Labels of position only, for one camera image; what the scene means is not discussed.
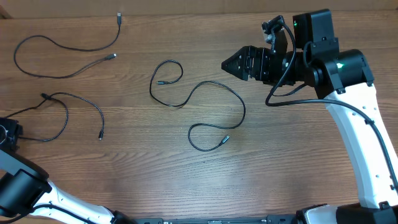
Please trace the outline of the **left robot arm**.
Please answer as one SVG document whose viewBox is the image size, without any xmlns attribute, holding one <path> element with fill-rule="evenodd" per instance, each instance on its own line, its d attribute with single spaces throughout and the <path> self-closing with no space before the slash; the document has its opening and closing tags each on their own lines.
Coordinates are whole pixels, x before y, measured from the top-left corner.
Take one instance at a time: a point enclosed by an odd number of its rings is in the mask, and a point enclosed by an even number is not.
<svg viewBox="0 0 398 224">
<path fill-rule="evenodd" d="M 17 154 L 22 126 L 1 118 L 1 216 L 12 223 L 28 215 L 48 217 L 64 223 L 134 223 L 119 211 L 82 201 L 49 181 L 49 174 Z"/>
</svg>

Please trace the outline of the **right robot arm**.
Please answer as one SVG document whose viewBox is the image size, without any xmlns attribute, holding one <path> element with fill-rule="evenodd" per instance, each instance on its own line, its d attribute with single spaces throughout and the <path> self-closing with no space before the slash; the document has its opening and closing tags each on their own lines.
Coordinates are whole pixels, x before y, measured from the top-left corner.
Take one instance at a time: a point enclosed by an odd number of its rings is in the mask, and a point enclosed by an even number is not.
<svg viewBox="0 0 398 224">
<path fill-rule="evenodd" d="M 341 51 L 331 11 L 299 14 L 288 27 L 282 16 L 262 24 L 269 48 L 242 47 L 221 67 L 241 80 L 270 85 L 310 86 L 315 103 L 334 119 L 351 161 L 358 202 L 314 205 L 287 223 L 396 223 L 397 154 L 379 112 L 374 76 L 364 54 Z"/>
</svg>

